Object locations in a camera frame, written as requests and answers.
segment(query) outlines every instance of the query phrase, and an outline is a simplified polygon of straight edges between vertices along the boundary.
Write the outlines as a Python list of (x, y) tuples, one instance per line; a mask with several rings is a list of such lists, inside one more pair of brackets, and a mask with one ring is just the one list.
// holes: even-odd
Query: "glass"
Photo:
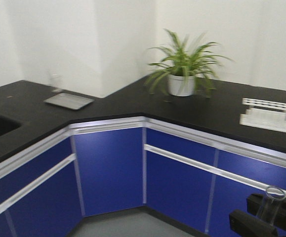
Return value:
[(62, 77), (60, 75), (51, 74), (49, 80), (52, 92), (63, 91), (63, 89), (61, 89)]
[(267, 187), (266, 195), (262, 199), (261, 206), (256, 216), (260, 220), (273, 226), (278, 210), (285, 198), (286, 195), (282, 189), (276, 186)]

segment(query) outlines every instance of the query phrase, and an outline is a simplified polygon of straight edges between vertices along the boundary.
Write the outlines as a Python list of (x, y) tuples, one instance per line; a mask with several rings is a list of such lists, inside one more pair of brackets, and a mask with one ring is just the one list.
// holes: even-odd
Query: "spider plant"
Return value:
[(188, 36), (183, 41), (179, 39), (177, 33), (165, 29), (169, 34), (172, 44), (170, 47), (158, 46), (153, 47), (161, 50), (165, 57), (158, 63), (150, 63), (150, 66), (156, 66), (156, 69), (148, 76), (145, 85), (150, 86), (150, 93), (155, 92), (155, 88), (160, 85), (160, 82), (166, 78), (167, 75), (175, 75), (184, 77), (184, 83), (189, 76), (196, 81), (194, 91), (199, 86), (205, 89), (207, 96), (210, 91), (215, 89), (211, 79), (218, 79), (213, 65), (221, 66), (218, 57), (226, 58), (221, 55), (215, 55), (209, 48), (218, 45), (216, 42), (208, 42), (199, 45), (200, 40), (204, 34), (200, 35), (187, 49)]

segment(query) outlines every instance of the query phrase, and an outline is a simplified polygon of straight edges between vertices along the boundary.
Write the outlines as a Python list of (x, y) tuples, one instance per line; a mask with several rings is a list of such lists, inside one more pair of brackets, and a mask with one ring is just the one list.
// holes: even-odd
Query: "potted plant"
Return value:
[(218, 57), (227, 57), (215, 55), (209, 51), (210, 47), (217, 45), (216, 42), (199, 45), (204, 36), (203, 34), (187, 50), (188, 37), (180, 41), (175, 32), (165, 30), (170, 36), (172, 45), (171, 47), (153, 47), (165, 53), (165, 57), (158, 63), (149, 64), (150, 66), (156, 66), (156, 69), (153, 70), (153, 73), (148, 76), (145, 82), (145, 85), (150, 86), (150, 93), (154, 93), (160, 82), (168, 78), (168, 91), (172, 95), (189, 96), (201, 87), (209, 97), (210, 91), (215, 89), (212, 79), (218, 79), (212, 66), (220, 66), (217, 60)]

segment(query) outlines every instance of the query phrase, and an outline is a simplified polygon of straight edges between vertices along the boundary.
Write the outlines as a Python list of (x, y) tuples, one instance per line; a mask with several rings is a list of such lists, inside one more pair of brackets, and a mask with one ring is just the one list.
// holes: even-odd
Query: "silver trim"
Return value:
[(145, 144), (144, 149), (149, 151), (149, 152), (161, 155), (163, 157), (167, 157), (167, 158), (179, 161), (181, 163), (193, 166), (193, 167), (198, 168), (198, 169), (202, 169), (202, 170), (210, 172), (212, 174), (216, 174), (218, 176), (221, 176), (221, 177), (224, 177), (227, 179), (231, 179), (233, 181), (236, 181), (236, 182), (239, 182), (239, 183), (242, 183), (242, 184), (251, 186), (253, 188), (263, 190), (263, 191), (265, 191), (266, 188), (269, 186), (268, 184), (264, 184), (264, 183), (261, 183), (261, 182), (256, 181), (256, 180), (248, 179), (248, 178), (243, 177), (241, 175), (234, 174), (234, 173), (216, 168), (214, 166), (204, 164), (204, 163), (201, 163), (199, 161), (196, 161), (196, 160), (193, 160), (193, 159), (190, 159), (190, 158), (187, 158), (187, 157), (184, 157), (184, 156), (181, 156), (181, 155), (178, 155), (178, 154), (175, 154), (175, 153), (172, 153), (172, 152), (169, 152), (169, 151), (148, 145), (148, 144)]
[(4, 211), (4, 215), (5, 215), (6, 221), (7, 221), (7, 223), (8, 223), (9, 229), (10, 229), (10, 231), (11, 231), (12, 237), (18, 237), (9, 210)]
[(71, 154), (61, 162), (59, 162), (57, 165), (55, 165), (53, 168), (45, 172), (43, 175), (41, 175), (36, 180), (29, 183), (27, 186), (22, 188), (20, 191), (9, 197), (7, 200), (5, 200), (3, 203), (0, 204), (0, 214), (6, 211), (8, 208), (10, 208), (12, 205), (14, 205), (18, 200), (23, 198), (25, 195), (27, 195), (29, 192), (37, 188), (39, 185), (44, 183), (47, 179), (55, 175), (58, 171), (69, 165), (71, 162), (73, 162), (76, 159), (75, 154)]
[(146, 144), (146, 128), (142, 129), (142, 148), (143, 148), (143, 204), (147, 203), (147, 154), (144, 149)]
[(286, 168), (286, 154), (282, 152), (273, 151), (264, 147), (259, 147), (155, 119), (147, 120), (146, 124), (148, 128), (153, 130), (161, 131), (187, 140), (215, 147), (219, 150), (265, 161)]
[(135, 122), (140, 122), (142, 126), (144, 125), (144, 122), (146, 121), (146, 118), (143, 116), (138, 117), (131, 117), (131, 118), (115, 118), (115, 119), (107, 119), (107, 120), (100, 120), (100, 121), (90, 121), (90, 122), (80, 122), (80, 123), (73, 123), (68, 126), (68, 128), (72, 131), (78, 131), (78, 130), (86, 130), (87, 128), (91, 127), (100, 127), (100, 126), (107, 126), (111, 125), (114, 127), (115, 125), (127, 125), (127, 124), (133, 124)]
[(0, 163), (0, 179), (31, 161), (38, 155), (62, 142), (69, 137), (69, 131), (67, 128), (60, 129), (54, 134), (44, 138), (43, 140), (33, 144), (32, 146), (24, 149), (16, 155), (8, 158)]
[[(219, 156), (219, 149), (215, 149), (214, 162), (213, 162), (214, 167), (218, 166), (218, 156)], [(208, 197), (208, 205), (207, 205), (207, 212), (206, 212), (206, 219), (205, 219), (205, 228), (204, 228), (205, 234), (208, 234), (210, 221), (211, 221), (211, 213), (212, 213), (214, 190), (215, 190), (215, 181), (216, 181), (216, 175), (212, 174), (211, 188), (210, 188), (210, 194)]]
[(75, 174), (76, 174), (76, 182), (77, 182), (77, 189), (78, 189), (78, 195), (79, 195), (80, 209), (82, 212), (82, 216), (85, 216), (84, 200), (83, 200), (83, 195), (82, 195), (82, 183), (81, 183), (81, 178), (80, 178), (80, 170), (79, 170), (75, 139), (73, 136), (70, 137), (70, 143), (72, 146), (73, 153), (76, 156), (76, 159), (74, 161), (74, 166), (75, 166)]

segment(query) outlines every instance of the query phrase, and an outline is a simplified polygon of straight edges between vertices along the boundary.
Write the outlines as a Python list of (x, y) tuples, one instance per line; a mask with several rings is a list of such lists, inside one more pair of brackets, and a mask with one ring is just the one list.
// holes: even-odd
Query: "glass cylinder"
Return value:
[(262, 199), (261, 206), (256, 216), (260, 220), (273, 226), (278, 210), (285, 198), (286, 195), (282, 189), (276, 186), (267, 187), (266, 195)]

